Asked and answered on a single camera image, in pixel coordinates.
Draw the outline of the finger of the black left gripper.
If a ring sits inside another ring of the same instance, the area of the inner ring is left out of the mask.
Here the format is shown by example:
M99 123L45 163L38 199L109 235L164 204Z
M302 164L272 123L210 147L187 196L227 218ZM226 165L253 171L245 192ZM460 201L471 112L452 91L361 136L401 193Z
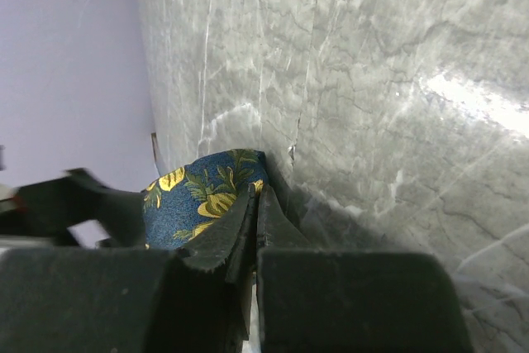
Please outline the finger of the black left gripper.
M143 193L109 188L86 169L16 191L24 223L35 236L57 237L89 220L99 222L119 247L143 246Z

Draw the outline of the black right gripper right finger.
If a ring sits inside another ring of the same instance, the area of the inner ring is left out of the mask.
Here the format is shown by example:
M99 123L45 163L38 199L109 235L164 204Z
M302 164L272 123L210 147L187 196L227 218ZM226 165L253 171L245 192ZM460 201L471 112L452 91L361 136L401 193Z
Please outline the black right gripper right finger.
M323 250L260 192L257 303L264 352L470 352L455 287L418 253Z

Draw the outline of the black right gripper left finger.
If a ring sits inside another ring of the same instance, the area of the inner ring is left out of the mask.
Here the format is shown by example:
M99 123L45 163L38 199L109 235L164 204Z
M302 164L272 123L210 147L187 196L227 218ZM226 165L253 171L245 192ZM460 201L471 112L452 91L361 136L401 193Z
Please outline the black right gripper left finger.
M253 188L176 250L119 247L95 220L35 236L1 215L4 352L238 352L249 332Z

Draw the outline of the blue floral yellow tie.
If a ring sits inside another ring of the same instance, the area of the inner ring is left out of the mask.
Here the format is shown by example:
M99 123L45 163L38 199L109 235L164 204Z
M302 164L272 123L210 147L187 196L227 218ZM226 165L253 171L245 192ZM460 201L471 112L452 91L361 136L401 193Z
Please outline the blue floral yellow tie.
M223 217L238 196L269 182L265 153L231 149L206 155L154 180L144 190L147 249L174 250Z

